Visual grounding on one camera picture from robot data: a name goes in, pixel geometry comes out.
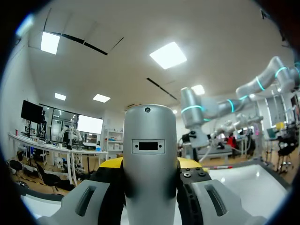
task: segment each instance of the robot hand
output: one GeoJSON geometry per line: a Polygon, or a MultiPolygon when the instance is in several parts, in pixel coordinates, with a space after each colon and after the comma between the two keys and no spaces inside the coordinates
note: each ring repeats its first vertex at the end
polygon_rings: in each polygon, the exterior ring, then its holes
{"type": "Polygon", "coordinates": [[[59,137],[59,138],[62,138],[62,136],[64,135],[64,133],[65,133],[67,130],[68,130],[68,128],[67,128],[67,127],[64,127],[64,128],[61,130],[61,132],[58,134],[58,137],[59,137]]]}

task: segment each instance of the monitor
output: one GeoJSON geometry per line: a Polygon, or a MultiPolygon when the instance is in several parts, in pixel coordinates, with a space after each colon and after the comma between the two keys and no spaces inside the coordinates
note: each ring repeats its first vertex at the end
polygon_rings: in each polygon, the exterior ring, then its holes
{"type": "Polygon", "coordinates": [[[35,123],[41,123],[43,108],[26,100],[23,101],[21,117],[35,123]]]}
{"type": "Polygon", "coordinates": [[[102,124],[102,119],[79,115],[77,130],[88,133],[101,134],[102,124]]]}

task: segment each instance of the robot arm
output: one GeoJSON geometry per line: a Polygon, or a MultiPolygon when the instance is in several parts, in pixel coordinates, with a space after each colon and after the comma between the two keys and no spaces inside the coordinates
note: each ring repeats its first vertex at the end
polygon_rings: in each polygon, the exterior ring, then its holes
{"type": "Polygon", "coordinates": [[[247,119],[245,115],[239,113],[237,115],[238,121],[231,124],[221,125],[218,129],[216,129],[210,136],[211,138],[215,138],[220,134],[230,134],[235,130],[240,130],[244,127],[251,125],[252,123],[258,123],[263,120],[263,116],[255,116],[251,119],[247,119]]]}
{"type": "Polygon", "coordinates": [[[76,141],[81,142],[83,139],[81,138],[80,132],[78,130],[75,131],[76,135],[74,136],[76,141]]]}
{"type": "Polygon", "coordinates": [[[193,131],[194,135],[190,139],[192,147],[208,145],[207,136],[201,129],[204,123],[242,110],[251,102],[250,94],[264,91],[276,79],[281,92],[290,91],[300,84],[300,71],[297,67],[285,67],[279,57],[273,57],[260,75],[236,90],[238,99],[227,99],[218,104],[212,104],[197,96],[191,88],[181,89],[181,115],[185,127],[193,131]]]}
{"type": "Polygon", "coordinates": [[[64,128],[61,130],[61,132],[58,134],[58,137],[59,137],[59,138],[62,138],[62,136],[64,135],[64,133],[65,133],[67,130],[68,130],[68,128],[67,128],[67,127],[64,127],[64,128]]]}

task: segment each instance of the yellow panel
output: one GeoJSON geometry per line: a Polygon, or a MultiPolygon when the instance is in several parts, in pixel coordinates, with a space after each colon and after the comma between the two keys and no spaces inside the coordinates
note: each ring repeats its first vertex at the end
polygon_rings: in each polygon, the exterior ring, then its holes
{"type": "Polygon", "coordinates": [[[123,157],[109,159],[109,160],[107,160],[107,161],[101,163],[100,167],[120,168],[120,167],[121,167],[122,160],[123,160],[123,157]]]}
{"type": "Polygon", "coordinates": [[[178,157],[177,159],[180,162],[180,167],[181,168],[202,167],[200,163],[198,163],[198,162],[196,162],[194,160],[188,159],[188,158],[180,158],[180,157],[178,157]]]}
{"type": "MultiPolygon", "coordinates": [[[[202,167],[200,163],[187,159],[187,158],[177,158],[180,162],[180,167],[181,168],[195,168],[195,167],[202,167]]],[[[121,163],[122,163],[123,157],[120,158],[113,158],[110,160],[107,160],[103,162],[100,167],[107,167],[107,168],[120,168],[121,163]]]]}

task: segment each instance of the stool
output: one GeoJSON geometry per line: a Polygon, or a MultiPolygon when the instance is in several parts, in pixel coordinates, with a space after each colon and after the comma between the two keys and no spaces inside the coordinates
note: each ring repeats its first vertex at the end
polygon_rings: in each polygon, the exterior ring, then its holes
{"type": "MultiPolygon", "coordinates": [[[[21,153],[18,154],[18,157],[21,158],[23,157],[23,151],[21,153]]],[[[29,188],[28,184],[25,183],[24,181],[20,180],[20,176],[19,176],[19,171],[23,169],[23,166],[20,162],[16,161],[16,160],[10,160],[9,161],[9,166],[11,168],[13,168],[16,171],[16,175],[18,177],[19,180],[16,181],[16,183],[24,188],[29,188]]]]}
{"type": "Polygon", "coordinates": [[[43,180],[44,184],[51,186],[53,189],[53,193],[56,195],[55,189],[58,191],[56,185],[61,182],[61,179],[59,176],[56,176],[54,174],[45,173],[42,166],[40,166],[36,162],[37,172],[39,173],[41,179],[43,180]]]}

